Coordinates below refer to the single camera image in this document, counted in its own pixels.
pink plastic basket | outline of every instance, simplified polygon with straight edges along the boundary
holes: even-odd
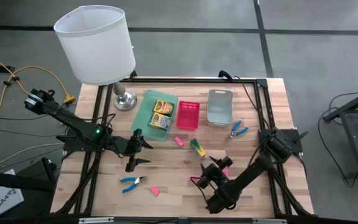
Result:
[[[177,127],[196,130],[200,118],[200,104],[189,101],[179,101]]]

butcher block tabletop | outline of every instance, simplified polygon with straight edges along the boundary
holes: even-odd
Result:
[[[290,129],[293,121],[281,78],[268,78],[268,91],[273,109],[275,125],[280,129]],[[190,131],[176,127],[177,110],[172,121],[166,141],[156,141],[145,138],[154,149],[143,149],[136,158],[148,159],[151,162],[139,164],[134,172],[125,172],[128,157],[120,159],[111,151],[104,151],[96,183],[92,216],[129,216],[129,217],[273,217],[273,206],[269,190],[267,173],[264,172],[246,187],[233,210],[223,210],[219,214],[209,214],[205,209],[206,203],[201,192],[189,181],[191,176],[201,175],[200,161],[190,148],[189,142],[196,138],[210,156],[222,159],[229,156],[233,165],[229,169],[229,178],[235,179],[247,166],[252,153],[259,145],[257,131],[260,129],[256,110],[249,101],[243,87],[239,83],[125,83],[128,90],[137,95],[136,107],[128,112],[115,109],[110,103],[109,113],[116,113],[112,120],[113,135],[130,138],[133,134],[131,126],[142,103],[146,90],[155,90],[175,95],[180,101],[200,103],[200,121],[197,130]],[[250,97],[255,102],[254,88],[246,84]],[[103,114],[106,97],[104,88],[99,116]],[[241,127],[249,127],[242,134],[230,141],[225,136],[231,131],[232,125],[226,128],[216,128],[207,125],[208,91],[231,90],[233,98],[234,121],[241,119]],[[92,118],[96,99],[97,86],[82,85],[78,97],[75,114],[81,118]],[[264,94],[260,91],[263,107]],[[180,147],[174,140],[179,137],[185,145]],[[60,176],[52,203],[51,212],[57,211],[70,198],[78,186],[84,152],[74,152],[62,164]],[[289,189],[302,204],[313,213],[308,184],[299,158],[292,156],[284,164],[285,177]],[[120,183],[125,177],[147,176],[148,180],[139,184],[134,190],[122,193],[130,183]],[[160,195],[151,193],[150,187],[156,186]],[[284,211],[282,193],[276,184],[280,208]],[[88,196],[85,188],[83,207]],[[205,190],[207,198],[213,195],[213,189]]]

wire cutters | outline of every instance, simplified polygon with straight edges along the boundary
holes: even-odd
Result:
[[[240,124],[241,124],[241,120],[237,121],[237,122],[234,124],[233,128],[231,129],[230,134],[225,137],[226,140],[232,139],[234,136],[238,136],[238,135],[240,135],[240,134],[242,134],[242,133],[244,133],[244,132],[246,132],[246,131],[248,130],[248,127],[245,127],[245,128],[244,128],[243,130],[241,130],[241,131],[236,131],[237,128],[240,126]]]
[[[125,193],[125,192],[128,192],[128,191],[134,189],[139,183],[145,182],[146,180],[147,180],[147,177],[145,176],[145,177],[139,177],[139,178],[136,178],[136,177],[126,177],[126,178],[121,179],[121,180],[119,180],[119,181],[120,181],[121,183],[127,182],[127,181],[134,181],[134,183],[133,183],[131,186],[129,186],[129,187],[125,188],[124,190],[122,190],[122,192]]]

